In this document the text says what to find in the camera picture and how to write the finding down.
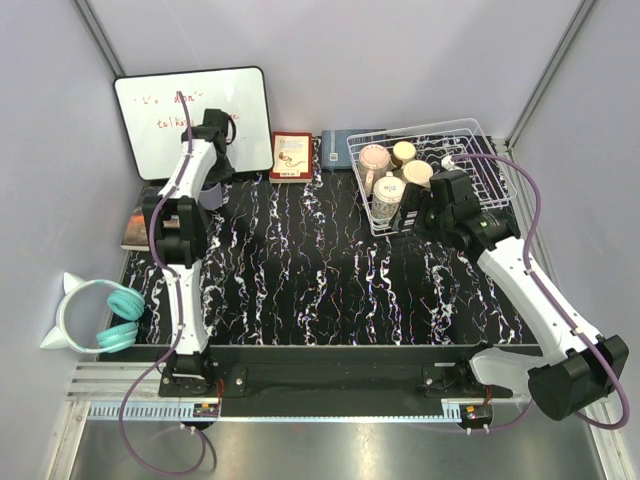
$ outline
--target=reflective metal surface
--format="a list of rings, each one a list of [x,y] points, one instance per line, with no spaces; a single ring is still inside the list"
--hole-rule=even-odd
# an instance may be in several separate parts
[[[515,407],[496,405],[496,423],[513,418]],[[165,469],[186,469],[200,445],[171,423],[128,423],[142,457]],[[603,479],[593,440],[576,418],[553,422],[534,409],[507,432],[467,437],[456,426],[388,424],[219,423],[206,430],[217,452],[207,453],[191,479]],[[160,478],[128,457],[117,424],[89,421],[71,478],[75,480]]]

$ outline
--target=dish rack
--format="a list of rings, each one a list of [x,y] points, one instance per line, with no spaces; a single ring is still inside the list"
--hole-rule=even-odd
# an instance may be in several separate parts
[[[362,179],[358,173],[360,151],[367,145],[377,144],[385,147],[392,154],[393,146],[407,141],[416,147],[416,159],[429,164],[438,165],[447,155],[464,153],[487,153],[495,155],[491,144],[484,135],[478,122],[472,118],[453,120],[449,122],[433,123],[418,127],[384,130],[380,132],[352,135],[347,138],[351,167],[356,175],[360,196],[364,205],[371,234],[374,237],[384,237],[412,230],[418,212],[409,212],[400,231],[392,230],[391,218],[377,219],[371,216],[371,199],[367,198]],[[497,162],[487,160],[459,159],[455,165],[469,174],[473,189],[480,199],[483,210],[506,207],[515,197],[515,188],[511,181],[502,174]]]

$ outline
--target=cat ear headphones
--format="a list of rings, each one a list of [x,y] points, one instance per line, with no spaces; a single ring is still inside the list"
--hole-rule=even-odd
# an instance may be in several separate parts
[[[138,334],[138,320],[144,312],[144,297],[133,288],[128,288],[111,280],[89,280],[65,273],[63,276],[65,296],[56,311],[56,326],[53,327],[40,344],[40,348],[58,349],[69,347],[80,353],[113,353],[124,350],[136,343]],[[111,327],[96,335],[100,348],[87,348],[78,345],[67,332],[65,326],[65,312],[71,299],[80,291],[94,285],[104,285],[113,289],[107,299],[111,311],[126,323]]]

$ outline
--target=whiteboard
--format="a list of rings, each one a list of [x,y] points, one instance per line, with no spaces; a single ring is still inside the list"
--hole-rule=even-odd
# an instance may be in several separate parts
[[[186,121],[177,90],[186,97],[192,125],[202,123],[206,108],[232,116],[237,136],[227,155],[236,172],[273,167],[264,75],[258,67],[126,77],[114,87],[143,179],[169,178],[180,161]]]

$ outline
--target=book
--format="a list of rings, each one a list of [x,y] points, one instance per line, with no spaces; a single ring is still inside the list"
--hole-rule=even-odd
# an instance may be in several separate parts
[[[149,238],[147,237],[147,228],[144,224],[144,215],[142,215],[142,202],[145,198],[154,197],[162,190],[161,186],[145,185],[140,192],[136,206],[129,218],[127,229],[124,232],[124,238],[120,246],[125,250],[135,250],[140,252],[149,251]]]
[[[359,130],[325,130],[322,132],[322,168],[326,170],[351,170],[351,154],[347,145],[347,138],[351,135],[380,132],[384,129],[359,129]],[[384,135],[376,135],[362,142],[375,142],[384,140]]]
[[[310,133],[273,133],[271,183],[309,183],[313,178],[313,139]]]

